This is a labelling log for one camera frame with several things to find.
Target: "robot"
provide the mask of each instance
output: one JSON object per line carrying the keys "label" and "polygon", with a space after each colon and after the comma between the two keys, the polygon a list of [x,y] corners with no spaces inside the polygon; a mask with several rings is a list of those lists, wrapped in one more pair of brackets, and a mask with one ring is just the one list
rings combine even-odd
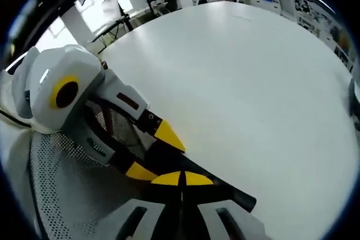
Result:
{"label": "robot", "polygon": [[[179,229],[186,239],[266,239],[264,225],[250,214],[256,199],[189,160],[170,124],[83,47],[32,48],[14,76],[20,117],[64,134],[96,162],[147,183],[141,198],[98,222],[93,239],[174,239]],[[112,114],[156,140],[144,157],[116,139]]]}

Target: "computer screen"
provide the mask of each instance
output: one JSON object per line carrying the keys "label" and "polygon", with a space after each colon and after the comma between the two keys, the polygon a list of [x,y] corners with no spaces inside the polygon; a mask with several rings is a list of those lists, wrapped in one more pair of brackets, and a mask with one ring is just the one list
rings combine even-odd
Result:
{"label": "computer screen", "polygon": [[120,19],[121,12],[118,0],[104,0],[101,7],[103,14],[109,21]]}

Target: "round table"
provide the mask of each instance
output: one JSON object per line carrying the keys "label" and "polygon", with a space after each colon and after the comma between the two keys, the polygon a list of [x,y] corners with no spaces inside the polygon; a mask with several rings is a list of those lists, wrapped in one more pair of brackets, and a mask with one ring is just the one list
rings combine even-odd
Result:
{"label": "round table", "polygon": [[215,2],[140,26],[103,60],[167,119],[204,169],[254,196],[274,240],[315,240],[359,170],[351,75],[296,23]]}

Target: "black cable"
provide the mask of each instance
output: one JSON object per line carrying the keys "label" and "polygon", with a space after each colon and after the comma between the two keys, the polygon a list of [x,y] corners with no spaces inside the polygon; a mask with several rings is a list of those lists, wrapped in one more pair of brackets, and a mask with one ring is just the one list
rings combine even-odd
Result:
{"label": "black cable", "polygon": [[99,38],[99,40],[100,40],[100,42],[102,43],[102,45],[104,45],[104,46],[105,46],[105,48],[106,48],[106,47],[107,47],[107,45],[106,45],[106,42],[105,42],[105,40],[104,40],[103,36],[101,36],[101,37]]}
{"label": "black cable", "polygon": [[11,116],[11,115],[8,115],[7,113],[5,113],[4,111],[0,110],[0,114],[2,114],[3,116],[5,116],[6,118],[10,119],[11,121],[17,123],[18,125],[21,125],[21,126],[25,126],[27,128],[31,128],[32,126],[29,125],[29,124],[26,124],[24,122],[21,122],[20,120],[16,119],[15,117]]}
{"label": "black cable", "polygon": [[115,37],[112,40],[112,42],[116,41],[118,39],[118,32],[119,32],[119,25],[116,27],[116,33],[115,33]]}

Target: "white robot casing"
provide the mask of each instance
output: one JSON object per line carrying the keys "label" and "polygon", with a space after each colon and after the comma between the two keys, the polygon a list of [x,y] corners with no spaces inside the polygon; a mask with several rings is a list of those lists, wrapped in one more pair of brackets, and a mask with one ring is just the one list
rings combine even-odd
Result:
{"label": "white robot casing", "polygon": [[[40,124],[60,130],[80,97],[101,72],[97,57],[81,46],[65,46],[41,52],[35,59],[26,82],[30,90],[30,107],[33,117]],[[54,106],[55,93],[64,82],[78,84],[76,97],[71,104]]]}

